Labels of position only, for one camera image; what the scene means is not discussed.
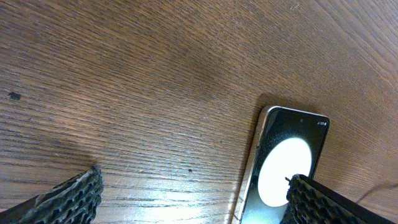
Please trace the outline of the black flip smartphone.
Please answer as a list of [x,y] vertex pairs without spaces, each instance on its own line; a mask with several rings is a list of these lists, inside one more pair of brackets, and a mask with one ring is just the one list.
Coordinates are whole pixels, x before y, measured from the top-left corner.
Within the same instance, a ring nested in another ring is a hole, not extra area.
[[327,136],[327,116],[266,106],[256,125],[233,223],[287,223],[289,180],[313,178]]

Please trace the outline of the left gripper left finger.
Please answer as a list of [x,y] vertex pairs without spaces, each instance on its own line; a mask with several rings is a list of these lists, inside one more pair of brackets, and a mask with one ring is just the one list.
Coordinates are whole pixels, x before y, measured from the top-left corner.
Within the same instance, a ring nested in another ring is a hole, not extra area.
[[99,167],[78,174],[54,188],[1,212],[1,223],[91,223],[104,190]]

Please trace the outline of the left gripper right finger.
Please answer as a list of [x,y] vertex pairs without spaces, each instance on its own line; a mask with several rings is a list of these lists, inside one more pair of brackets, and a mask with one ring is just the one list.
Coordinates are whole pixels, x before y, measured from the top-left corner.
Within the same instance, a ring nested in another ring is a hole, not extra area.
[[394,224],[305,175],[287,181],[288,206],[281,224]]

